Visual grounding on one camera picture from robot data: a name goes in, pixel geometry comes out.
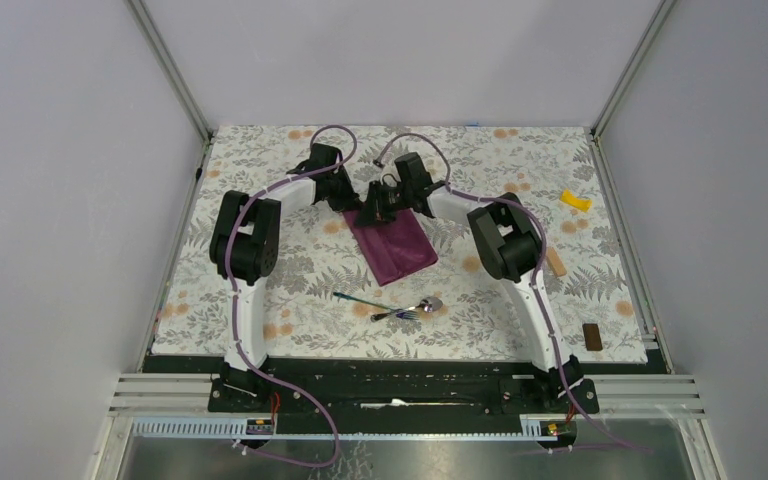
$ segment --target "gray wall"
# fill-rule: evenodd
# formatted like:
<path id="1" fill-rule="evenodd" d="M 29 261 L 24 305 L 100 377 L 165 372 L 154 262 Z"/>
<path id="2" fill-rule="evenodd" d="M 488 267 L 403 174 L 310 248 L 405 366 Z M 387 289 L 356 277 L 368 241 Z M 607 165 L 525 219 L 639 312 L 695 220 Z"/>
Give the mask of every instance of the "gray wall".
<path id="1" fill-rule="evenodd" d="M 0 2 L 0 479 L 83 473 L 198 160 L 182 112 L 124 2 Z"/>
<path id="2" fill-rule="evenodd" d="M 590 125 L 658 0 L 149 0 L 219 124 Z"/>
<path id="3" fill-rule="evenodd" d="M 768 477 L 768 1 L 680 2 L 605 136 L 733 479 Z"/>

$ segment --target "brown block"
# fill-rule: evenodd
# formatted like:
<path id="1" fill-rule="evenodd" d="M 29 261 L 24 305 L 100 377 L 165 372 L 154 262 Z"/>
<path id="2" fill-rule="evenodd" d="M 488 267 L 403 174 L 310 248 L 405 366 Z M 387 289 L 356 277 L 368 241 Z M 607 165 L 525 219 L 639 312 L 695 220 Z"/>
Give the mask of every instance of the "brown block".
<path id="1" fill-rule="evenodd" d="M 602 335 L 599 333 L 599 325 L 595 323 L 584 323 L 581 325 L 584 330 L 584 346 L 588 352 L 602 351 Z"/>
<path id="2" fill-rule="evenodd" d="M 549 262 L 549 267 L 556 277 L 563 277 L 567 274 L 567 268 L 564 266 L 564 262 L 561 261 L 561 257 L 558 256 L 558 252 L 555 251 L 555 247 L 546 249 L 546 261 Z"/>

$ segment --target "leaf pattern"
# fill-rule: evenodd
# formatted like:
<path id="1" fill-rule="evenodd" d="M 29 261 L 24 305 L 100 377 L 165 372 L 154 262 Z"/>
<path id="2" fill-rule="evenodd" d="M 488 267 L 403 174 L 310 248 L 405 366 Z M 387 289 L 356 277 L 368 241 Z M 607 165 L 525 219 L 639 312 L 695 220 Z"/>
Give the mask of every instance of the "leaf pattern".
<path id="1" fill-rule="evenodd" d="M 229 343 L 228 285 L 208 259 L 213 225 L 227 190 L 259 190 L 307 157 L 316 127 L 225 126 L 205 166 L 197 202 L 163 309 L 158 312 L 155 354 L 224 355 Z M 597 172 L 581 128 L 352 127 L 357 156 L 346 164 L 355 190 L 395 172 L 393 160 L 417 152 L 435 180 L 445 166 L 421 140 L 407 137 L 372 165 L 399 133 L 432 138 L 449 156 L 452 183 L 480 195 L 515 193 L 544 224 L 550 245 L 568 274 L 546 269 L 544 281 L 561 333 L 582 361 L 646 360 L 632 308 L 620 245 L 607 217 Z M 338 131 L 317 141 L 348 152 Z M 558 198 L 563 190 L 590 198 L 587 213 Z M 355 358 L 528 360 L 513 305 L 483 268 L 467 227 L 417 217 L 439 261 L 379 287 L 343 221 L 325 202 L 283 212 L 278 263 L 267 279 L 264 338 L 271 355 Z M 372 323 L 375 310 L 336 300 L 342 291 L 391 306 L 415 304 L 436 294 L 445 308 L 418 321 Z M 600 326 L 602 352 L 584 348 L 582 323 Z"/>

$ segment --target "spoon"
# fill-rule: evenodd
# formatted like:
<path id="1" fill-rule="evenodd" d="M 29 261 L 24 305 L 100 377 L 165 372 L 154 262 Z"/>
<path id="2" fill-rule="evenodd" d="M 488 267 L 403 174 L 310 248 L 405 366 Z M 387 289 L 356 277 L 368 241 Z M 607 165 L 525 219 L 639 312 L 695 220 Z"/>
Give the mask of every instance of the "spoon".
<path id="1" fill-rule="evenodd" d="M 413 310 L 421 310 L 423 312 L 431 313 L 431 312 L 436 312 L 437 310 L 440 310 L 440 308 L 442 307 L 443 307 L 442 300 L 440 300 L 437 297 L 430 296 L 420 300 L 419 305 L 415 307 L 408 307 L 408 308 L 393 310 L 393 311 L 384 312 L 384 313 L 376 313 L 374 315 L 370 315 L 369 319 L 372 320 L 373 322 L 377 322 L 378 320 L 387 318 L 391 315 L 398 315 L 399 313 L 410 312 Z"/>

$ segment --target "utensil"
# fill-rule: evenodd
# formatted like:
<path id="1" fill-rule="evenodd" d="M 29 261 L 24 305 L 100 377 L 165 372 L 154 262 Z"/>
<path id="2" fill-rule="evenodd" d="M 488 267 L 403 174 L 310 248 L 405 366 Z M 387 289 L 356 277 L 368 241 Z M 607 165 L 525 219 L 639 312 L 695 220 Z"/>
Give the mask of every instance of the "utensil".
<path id="1" fill-rule="evenodd" d="M 418 318 L 418 315 L 416 312 L 407 311 L 399 308 L 388 307 L 386 305 L 381 305 L 380 303 L 373 303 L 367 300 L 362 300 L 360 298 L 353 297 L 343 292 L 331 292 L 331 295 L 337 298 L 342 298 L 344 300 L 351 300 L 353 302 L 358 302 L 358 303 L 363 303 L 365 305 L 371 305 L 373 307 L 383 308 L 384 310 L 387 310 L 386 313 L 395 313 L 399 318 L 404 318 L 405 320 L 416 320 Z"/>
<path id="2" fill-rule="evenodd" d="M 403 312 L 413 312 L 416 310 L 421 310 L 423 312 L 430 313 L 430 312 L 436 312 L 437 310 L 440 310 L 440 308 L 442 307 L 443 307 L 442 300 L 434 296 L 429 296 L 420 300 L 419 305 L 415 307 L 408 307 L 408 308 L 403 308 L 401 310 L 393 310 L 393 311 L 384 312 L 384 313 L 376 313 L 374 315 L 370 315 L 369 319 L 372 320 L 373 322 L 377 322 L 378 320 L 387 318 L 391 315 L 398 315 Z"/>

